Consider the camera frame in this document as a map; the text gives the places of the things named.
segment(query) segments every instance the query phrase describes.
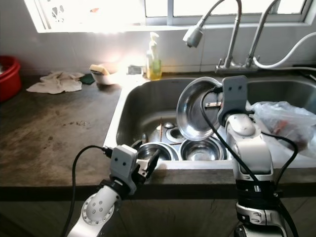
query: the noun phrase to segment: tiled wall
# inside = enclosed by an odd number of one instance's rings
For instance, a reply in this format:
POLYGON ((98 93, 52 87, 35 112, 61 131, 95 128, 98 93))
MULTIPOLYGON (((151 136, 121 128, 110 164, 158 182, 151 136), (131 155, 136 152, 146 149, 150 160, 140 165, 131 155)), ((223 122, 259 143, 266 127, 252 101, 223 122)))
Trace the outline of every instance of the tiled wall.
MULTIPOLYGON (((234 50, 234 59, 244 62, 254 33, 242 26, 234 50)), ((262 63, 274 63, 283 58, 304 35, 316 31, 311 26, 266 27, 256 54, 262 63)), ((212 71, 219 58, 224 58, 232 28, 205 30, 198 48, 188 48, 182 42, 186 30, 157 31, 159 54, 165 72, 212 71)), ((23 74, 45 74, 50 70, 87 72, 90 64, 106 63, 109 70, 124 64, 145 65, 149 32, 102 33, 37 33, 22 0, 0 0, 0 54, 16 56, 23 74)), ((316 63, 316 39, 308 40, 287 62, 316 63)))

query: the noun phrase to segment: sink basin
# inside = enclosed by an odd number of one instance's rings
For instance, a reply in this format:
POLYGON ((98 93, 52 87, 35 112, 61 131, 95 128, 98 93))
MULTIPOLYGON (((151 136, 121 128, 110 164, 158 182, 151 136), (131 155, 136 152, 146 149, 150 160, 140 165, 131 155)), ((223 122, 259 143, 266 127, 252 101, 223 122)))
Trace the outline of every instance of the sink basin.
MULTIPOLYGON (((146 138, 147 142, 170 144, 178 159, 160 160, 158 169, 231 169, 230 157, 224 160, 184 160, 180 146, 185 141, 176 127, 176 107, 184 88, 195 78, 172 78, 150 82, 139 82, 122 89, 114 112, 104 146, 132 145, 146 138), (166 128, 165 123, 175 127, 166 128)), ((249 79, 248 101, 288 101, 294 106, 316 112, 316 85, 306 79, 249 79)), ((257 123, 262 129, 264 124, 257 123)), ((219 133, 226 138, 225 129, 219 133)), ((265 138, 268 143, 275 168, 280 168, 288 160, 291 151, 274 138, 265 138)), ((316 159, 298 155, 291 167, 316 167, 316 159)))

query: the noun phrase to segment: concrete countertop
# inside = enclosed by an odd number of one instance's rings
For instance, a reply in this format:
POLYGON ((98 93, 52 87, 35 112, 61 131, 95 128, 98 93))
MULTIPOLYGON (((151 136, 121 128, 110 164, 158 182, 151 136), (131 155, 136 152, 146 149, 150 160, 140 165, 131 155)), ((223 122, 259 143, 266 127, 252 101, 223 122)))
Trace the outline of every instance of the concrete countertop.
MULTIPOLYGON (((87 145, 102 146, 121 91, 96 83, 57 95, 25 91, 38 81, 23 77, 22 90, 0 107, 0 200, 70 200, 73 160, 87 145)), ((108 179, 109 165, 98 149, 80 157, 77 200, 108 179)), ((284 197, 316 196, 316 168, 288 169, 280 188, 284 197)), ((236 198, 235 180, 232 170, 157 170, 131 198, 236 198)))

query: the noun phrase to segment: sponge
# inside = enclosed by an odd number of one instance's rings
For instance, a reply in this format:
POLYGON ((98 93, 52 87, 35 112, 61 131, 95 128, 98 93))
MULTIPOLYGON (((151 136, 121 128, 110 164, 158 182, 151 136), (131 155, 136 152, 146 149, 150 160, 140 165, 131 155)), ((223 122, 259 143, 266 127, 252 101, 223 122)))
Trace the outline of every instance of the sponge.
POLYGON ((97 75, 105 75, 108 76, 110 73, 108 70, 106 70, 105 67, 99 66, 99 65, 95 65, 95 64, 91 64, 90 66, 90 71, 94 74, 97 75))

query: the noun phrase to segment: dish towel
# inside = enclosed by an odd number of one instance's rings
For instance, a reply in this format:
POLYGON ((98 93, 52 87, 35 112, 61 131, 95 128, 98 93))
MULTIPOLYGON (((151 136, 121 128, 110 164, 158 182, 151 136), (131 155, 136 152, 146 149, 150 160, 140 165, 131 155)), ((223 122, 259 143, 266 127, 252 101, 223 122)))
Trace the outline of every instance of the dish towel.
POLYGON ((41 77, 40 81, 28 89, 28 92, 58 94, 63 91, 72 92, 81 90, 82 83, 79 81, 83 77, 82 73, 68 73, 63 71, 51 72, 49 75, 41 77))

